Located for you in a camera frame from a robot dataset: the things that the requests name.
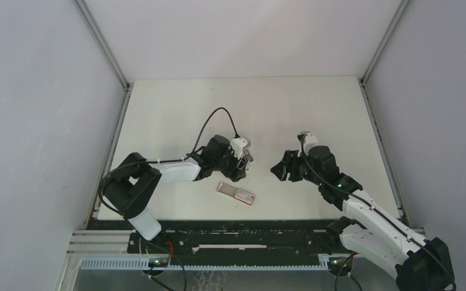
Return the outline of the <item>red white staple box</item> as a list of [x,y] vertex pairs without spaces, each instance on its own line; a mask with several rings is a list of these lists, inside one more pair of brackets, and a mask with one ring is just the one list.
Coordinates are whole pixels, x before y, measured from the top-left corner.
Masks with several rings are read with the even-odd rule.
[[229,196],[237,201],[240,201],[246,205],[252,206],[254,201],[255,201],[255,195],[247,192],[245,190],[236,188],[234,186],[231,186],[229,184],[225,184],[223,182],[219,183],[217,186],[216,191],[218,193],[224,194],[226,196]]

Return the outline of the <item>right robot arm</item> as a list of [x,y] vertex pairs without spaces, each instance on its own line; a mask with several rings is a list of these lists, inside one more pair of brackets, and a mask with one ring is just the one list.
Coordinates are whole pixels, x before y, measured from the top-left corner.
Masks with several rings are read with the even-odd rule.
[[343,216],[329,225],[333,252],[360,254],[386,271],[399,290],[456,290],[450,251],[443,240],[428,239],[379,206],[362,185],[342,173],[324,145],[287,150],[271,168],[280,181],[308,181]]

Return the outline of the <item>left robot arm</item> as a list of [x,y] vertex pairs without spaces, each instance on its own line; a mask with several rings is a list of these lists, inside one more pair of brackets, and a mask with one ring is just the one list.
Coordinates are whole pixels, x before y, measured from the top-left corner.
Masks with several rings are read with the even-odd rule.
[[157,253],[164,248],[161,224],[148,209],[148,203],[160,184],[200,181],[220,172],[237,182],[246,177],[251,142],[238,136],[227,139],[213,136],[206,146],[185,157],[166,161],[149,161],[138,152],[129,154],[100,181],[97,194],[102,205],[119,214],[142,237],[142,245]]

